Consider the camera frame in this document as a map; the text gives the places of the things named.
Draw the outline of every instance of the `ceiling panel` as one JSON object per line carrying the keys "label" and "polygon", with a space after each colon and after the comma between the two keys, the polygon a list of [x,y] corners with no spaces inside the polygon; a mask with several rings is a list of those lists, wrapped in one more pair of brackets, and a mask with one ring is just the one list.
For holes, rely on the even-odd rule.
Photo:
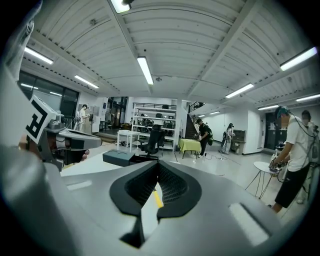
{"label": "ceiling panel", "polygon": [[[90,77],[86,74],[88,69],[120,93],[145,93],[146,79],[121,35],[118,22],[108,15],[104,1],[45,0],[35,18],[35,29],[80,62],[84,67],[81,70],[32,39],[28,46],[53,59],[54,64],[48,68],[61,76]],[[245,3],[245,0],[136,0],[130,11],[119,14],[124,21],[121,29],[127,30],[134,50],[147,58],[154,80],[152,96],[171,93],[186,98]],[[232,90],[282,72],[281,63],[310,46],[290,14],[274,1],[265,0],[225,56],[205,76],[207,82],[201,81],[193,95],[223,100]],[[26,54],[25,57],[36,61]],[[265,101],[307,89],[319,82],[318,68],[308,66],[228,104]],[[107,89],[100,88],[99,92],[107,93]]]}

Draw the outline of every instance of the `white floor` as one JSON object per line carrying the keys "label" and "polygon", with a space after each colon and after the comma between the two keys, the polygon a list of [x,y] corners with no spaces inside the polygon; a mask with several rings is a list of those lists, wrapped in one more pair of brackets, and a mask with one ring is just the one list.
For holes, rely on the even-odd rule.
{"label": "white floor", "polygon": [[[117,146],[114,143],[103,142],[102,146],[90,149],[90,154],[88,157],[90,158],[97,154],[116,148]],[[235,155],[231,152],[229,155],[221,155],[218,152],[218,149],[219,145],[214,144],[213,146],[209,147],[209,151],[207,152],[206,157],[198,159],[196,159],[194,153],[191,155],[189,151],[185,153],[183,159],[183,153],[172,152],[171,150],[164,150],[163,157],[161,157],[162,151],[159,151],[155,156],[161,157],[161,160],[178,162],[182,165],[186,165],[203,172],[223,176],[243,187],[243,189],[245,189],[250,184],[250,182],[258,173],[258,169],[254,167],[254,162],[270,162],[271,158],[270,155],[266,155],[263,153],[244,156]],[[129,148],[121,146],[120,150],[129,151]],[[145,154],[144,152],[141,152],[141,150],[138,149],[135,145],[132,146],[132,152],[135,152],[136,155]],[[259,180],[258,178],[255,179],[255,181],[247,189],[247,191],[253,195],[255,195],[257,191]],[[269,178],[270,176],[268,176],[266,173],[264,177],[264,185],[267,184]],[[260,180],[260,187],[257,195],[261,193],[261,184],[262,177]],[[281,183],[278,181],[277,177],[273,177],[261,200],[266,205],[273,205],[280,187]],[[304,207],[304,204],[297,204],[296,201],[293,201],[288,209],[283,208],[281,212],[278,213],[278,217],[280,218],[281,223],[285,224],[288,221],[294,219],[303,211]]]}

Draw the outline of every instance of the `ceiling light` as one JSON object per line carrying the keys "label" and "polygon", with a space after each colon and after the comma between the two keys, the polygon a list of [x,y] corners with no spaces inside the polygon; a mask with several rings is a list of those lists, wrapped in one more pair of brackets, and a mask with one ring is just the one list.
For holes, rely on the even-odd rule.
{"label": "ceiling light", "polygon": [[115,11],[118,14],[129,11],[131,9],[131,5],[130,4],[123,5],[122,0],[111,0],[111,2],[113,4]]}
{"label": "ceiling light", "polygon": [[60,96],[60,97],[62,96],[62,94],[59,94],[59,93],[55,93],[55,92],[53,92],[53,91],[50,91],[50,93],[51,93],[51,94],[53,94],[53,95],[57,95],[57,96]]}
{"label": "ceiling light", "polygon": [[48,64],[50,64],[50,65],[51,65],[52,63],[54,63],[53,60],[51,60],[51,59],[49,59],[49,58],[41,55],[40,53],[38,53],[38,52],[36,52],[36,51],[28,48],[28,47],[24,48],[24,51],[27,52],[28,54],[31,54],[31,55],[39,58],[40,60],[43,60],[44,62],[46,62],[46,63],[48,63]]}
{"label": "ceiling light", "polygon": [[264,107],[258,108],[258,110],[269,110],[269,109],[275,109],[277,107],[279,107],[279,105],[264,106]]}
{"label": "ceiling light", "polygon": [[144,74],[146,81],[148,82],[149,85],[153,85],[154,81],[152,79],[146,57],[138,57],[137,60],[139,62],[139,65],[142,69],[142,72]]}
{"label": "ceiling light", "polygon": [[316,95],[312,95],[312,96],[308,96],[308,97],[304,97],[304,98],[298,98],[296,99],[297,102],[303,102],[303,101],[307,101],[307,100],[312,100],[312,99],[316,99],[319,98],[320,94],[316,94]]}
{"label": "ceiling light", "polygon": [[301,62],[304,62],[305,60],[311,58],[313,55],[316,55],[316,54],[317,54],[317,48],[313,47],[305,51],[304,53],[299,54],[297,57],[294,57],[293,59],[288,60],[284,64],[281,64],[280,68],[282,69],[282,71],[288,70],[293,66],[298,65]]}
{"label": "ceiling light", "polygon": [[92,86],[93,88],[96,88],[96,89],[99,88],[99,86],[94,85],[93,83],[91,83],[91,82],[83,79],[82,77],[80,77],[80,76],[78,76],[78,75],[76,75],[74,78],[79,79],[80,81],[86,83],[86,84],[89,85],[89,86]]}
{"label": "ceiling light", "polygon": [[236,95],[238,95],[238,94],[240,94],[240,93],[242,93],[242,92],[244,92],[244,91],[246,91],[246,90],[249,90],[249,89],[252,88],[252,87],[254,87],[254,85],[253,85],[252,83],[249,83],[248,85],[246,85],[246,86],[244,86],[244,87],[242,87],[242,88],[240,88],[240,89],[238,89],[238,90],[236,90],[236,91],[228,94],[228,95],[225,96],[225,97],[229,99],[229,98],[231,98],[231,97],[233,97],[233,96],[236,96]]}
{"label": "ceiling light", "polygon": [[25,84],[25,83],[21,83],[21,86],[23,86],[23,87],[28,87],[28,88],[33,88],[33,89],[38,89],[38,87],[34,87],[34,86],[32,86],[32,85]]}

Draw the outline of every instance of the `black office chair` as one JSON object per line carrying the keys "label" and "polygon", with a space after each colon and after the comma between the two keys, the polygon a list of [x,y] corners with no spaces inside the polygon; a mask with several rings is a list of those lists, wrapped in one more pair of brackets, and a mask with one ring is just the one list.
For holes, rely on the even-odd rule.
{"label": "black office chair", "polygon": [[148,144],[143,145],[145,140],[142,139],[139,139],[138,141],[141,143],[140,145],[138,145],[138,148],[147,153],[140,154],[140,157],[159,159],[158,156],[152,156],[159,151],[159,147],[162,147],[162,156],[164,155],[165,131],[161,130],[161,125],[154,124],[152,126]]}

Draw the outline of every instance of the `white table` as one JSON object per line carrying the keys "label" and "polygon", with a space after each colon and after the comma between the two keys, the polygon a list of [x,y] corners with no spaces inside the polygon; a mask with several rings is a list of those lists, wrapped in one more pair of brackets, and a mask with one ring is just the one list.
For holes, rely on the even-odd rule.
{"label": "white table", "polygon": [[121,166],[104,162],[102,154],[103,153],[97,154],[86,159],[85,161],[76,163],[75,165],[63,169],[62,172],[60,172],[61,176],[64,177],[81,174],[92,174],[121,168]]}
{"label": "white table", "polygon": [[[255,192],[255,197],[257,196],[257,193],[258,193],[258,189],[259,189],[259,185],[260,185],[260,179],[261,179],[261,173],[263,173],[263,181],[262,181],[262,189],[261,189],[261,194],[259,196],[259,199],[261,199],[266,190],[267,190],[267,187],[271,181],[271,178],[272,178],[272,174],[278,174],[279,172],[272,172],[270,171],[270,168],[269,168],[269,163],[268,162],[261,162],[261,161],[257,161],[257,162],[254,162],[253,163],[254,166],[259,170],[257,175],[254,177],[254,179],[251,181],[251,183],[245,188],[245,190],[247,190],[247,188],[249,188],[249,186],[252,184],[252,182],[254,182],[254,180],[259,176],[259,182],[258,182],[258,186],[256,187],[256,192]],[[269,181],[267,182],[265,188],[264,188],[264,183],[265,183],[265,173],[267,174],[270,174],[270,179]]]}
{"label": "white table", "polygon": [[116,150],[119,150],[119,143],[120,143],[120,135],[126,136],[126,147],[128,147],[128,140],[130,136],[130,152],[132,150],[132,136],[138,135],[140,132],[138,131],[131,131],[131,130],[119,130],[118,131],[118,138],[116,142]]}

